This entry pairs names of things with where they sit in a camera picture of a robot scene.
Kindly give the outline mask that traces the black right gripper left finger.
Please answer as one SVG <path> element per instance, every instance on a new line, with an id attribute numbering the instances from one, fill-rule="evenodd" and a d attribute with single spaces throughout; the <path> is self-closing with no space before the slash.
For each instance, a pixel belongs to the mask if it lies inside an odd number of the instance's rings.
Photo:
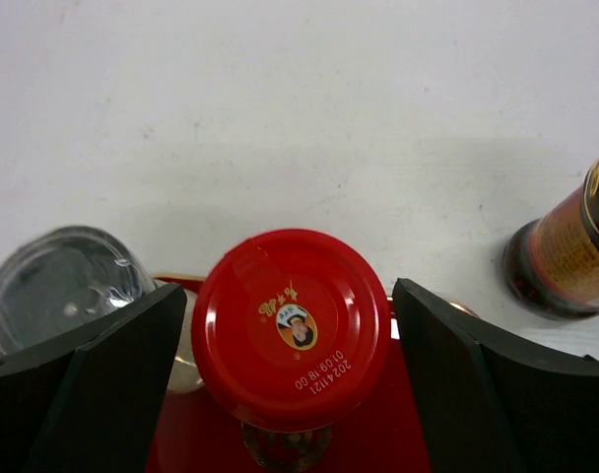
<path id="1" fill-rule="evenodd" d="M 0 358 L 0 472 L 142 472 L 187 297 L 164 285 Z"/>

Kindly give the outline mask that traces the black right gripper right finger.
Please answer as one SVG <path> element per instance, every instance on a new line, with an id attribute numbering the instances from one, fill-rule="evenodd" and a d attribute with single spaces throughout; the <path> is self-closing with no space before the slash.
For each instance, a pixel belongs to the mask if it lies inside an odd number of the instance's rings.
<path id="1" fill-rule="evenodd" d="M 599 472 L 599 361 L 514 335 L 410 279 L 392 300 L 434 472 Z"/>

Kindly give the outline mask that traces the glass salt grinder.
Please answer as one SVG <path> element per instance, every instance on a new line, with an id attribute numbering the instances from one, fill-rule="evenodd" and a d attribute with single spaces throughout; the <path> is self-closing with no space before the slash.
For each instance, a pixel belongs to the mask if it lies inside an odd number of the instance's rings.
<path id="1" fill-rule="evenodd" d="M 0 266 L 0 360 L 86 328 L 171 284 L 153 276 L 117 237 L 94 227 L 48 232 L 14 251 Z M 203 387 L 191 342 L 196 295 L 186 297 L 179 337 L 166 354 L 158 335 L 125 339 L 101 361 L 111 377 L 138 383 L 152 367 L 163 391 Z"/>

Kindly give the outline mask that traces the short red-lid chili jar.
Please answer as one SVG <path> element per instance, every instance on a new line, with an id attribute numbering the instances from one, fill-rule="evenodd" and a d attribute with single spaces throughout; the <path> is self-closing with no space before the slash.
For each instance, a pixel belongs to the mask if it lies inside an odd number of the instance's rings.
<path id="1" fill-rule="evenodd" d="M 390 332 L 387 296 L 356 250 L 286 229 L 218 262 L 198 294 L 191 340 L 206 388 L 240 421 L 252 458 L 303 472 L 372 392 Z"/>

